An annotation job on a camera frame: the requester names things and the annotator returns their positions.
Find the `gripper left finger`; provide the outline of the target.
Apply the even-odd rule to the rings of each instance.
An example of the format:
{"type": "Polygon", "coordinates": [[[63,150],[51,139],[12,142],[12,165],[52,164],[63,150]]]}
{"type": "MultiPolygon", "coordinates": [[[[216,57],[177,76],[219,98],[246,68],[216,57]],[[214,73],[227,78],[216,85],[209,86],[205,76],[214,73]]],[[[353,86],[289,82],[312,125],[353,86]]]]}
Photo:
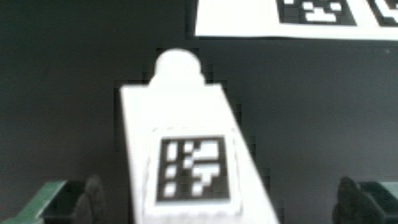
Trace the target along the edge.
{"type": "Polygon", "coordinates": [[[47,181],[19,213],[0,224],[106,224],[99,176],[47,181]]]}

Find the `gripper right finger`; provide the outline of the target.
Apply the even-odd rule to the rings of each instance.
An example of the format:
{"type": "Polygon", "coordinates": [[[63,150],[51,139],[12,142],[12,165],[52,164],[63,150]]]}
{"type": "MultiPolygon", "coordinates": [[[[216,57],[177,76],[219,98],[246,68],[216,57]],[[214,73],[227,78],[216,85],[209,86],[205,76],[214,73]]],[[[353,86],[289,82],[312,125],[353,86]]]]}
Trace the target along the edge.
{"type": "Polygon", "coordinates": [[[398,182],[340,178],[331,224],[398,224],[398,182]]]}

